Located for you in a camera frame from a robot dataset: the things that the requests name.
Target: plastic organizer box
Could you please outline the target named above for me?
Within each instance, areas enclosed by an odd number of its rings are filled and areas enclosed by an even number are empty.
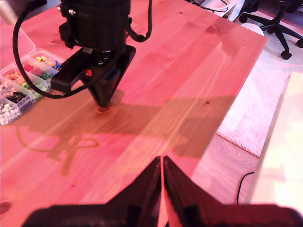
[[[1,26],[1,32],[12,34],[12,31],[13,27],[11,26],[5,26],[4,28]],[[7,40],[5,39],[3,40],[3,37],[1,37],[1,58],[6,58],[6,61],[12,63],[0,71],[1,126],[12,123],[42,97],[31,90],[21,76],[13,57],[11,35],[7,35]],[[36,49],[35,44],[22,30],[19,32],[18,39],[19,54],[22,56],[21,62],[28,77],[41,90],[50,91],[50,77],[58,72],[55,69],[55,61],[58,61],[61,65],[65,60],[46,50]]]

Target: wood grain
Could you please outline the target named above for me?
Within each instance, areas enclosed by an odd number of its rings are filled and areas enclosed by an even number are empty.
[[[134,27],[147,29],[147,7],[132,1]],[[55,9],[23,30],[37,48],[68,58]],[[260,55],[266,38],[183,0],[155,0],[153,33],[128,39],[137,54],[108,112],[88,91],[42,99],[1,128],[4,227],[20,226],[51,204],[104,203],[155,158],[168,154],[191,176]],[[161,204],[159,226],[167,221]]]

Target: chair base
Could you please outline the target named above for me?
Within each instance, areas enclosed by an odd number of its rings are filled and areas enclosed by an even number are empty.
[[[262,17],[258,17],[255,15],[251,15],[248,13],[243,13],[240,17],[239,17],[239,21],[241,23],[246,23],[247,19],[252,19],[254,21],[257,21],[261,24],[263,24],[262,26],[260,26],[260,28],[262,29],[262,31],[267,31],[269,34],[273,34],[275,33],[275,35],[278,37],[280,43],[282,44],[282,46],[284,47],[284,51],[281,53],[281,57],[285,60],[290,59],[290,57],[292,56],[291,53],[289,52],[289,47],[288,44],[284,38],[284,34],[288,34],[292,37],[295,37],[298,40],[297,42],[297,46],[300,48],[303,48],[303,36],[301,36],[300,34],[294,32],[293,30],[283,26],[280,24],[280,20],[284,14],[285,9],[281,8],[279,14],[272,20],[268,20]]]

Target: office chair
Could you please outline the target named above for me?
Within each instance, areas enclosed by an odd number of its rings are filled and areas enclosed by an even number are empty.
[[[275,33],[276,36],[278,37],[279,41],[281,42],[282,46],[284,47],[284,51],[281,53],[281,57],[285,60],[290,59],[290,57],[292,56],[292,54],[289,52],[289,47],[287,45],[287,42],[284,38],[283,33],[291,35],[292,37],[295,37],[297,39],[299,39],[297,41],[297,46],[300,48],[303,48],[303,36],[299,35],[298,33],[290,30],[289,28],[283,26],[280,24],[280,21],[287,9],[287,7],[294,1],[294,0],[277,0],[278,3],[281,5],[280,11],[278,12],[277,16],[272,19],[272,20],[268,20],[262,17],[258,17],[255,15],[251,15],[248,13],[243,13],[240,17],[239,17],[239,21],[241,23],[246,23],[247,22],[247,18],[250,18],[254,21],[257,21],[261,24],[263,24],[262,26],[260,26],[260,28],[262,29],[262,31],[267,31],[269,34],[273,34]]]

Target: screw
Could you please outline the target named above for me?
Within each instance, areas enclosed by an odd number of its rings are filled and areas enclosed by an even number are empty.
[[[73,9],[68,10],[68,13],[69,13],[71,16],[76,15],[76,11],[73,10]]]

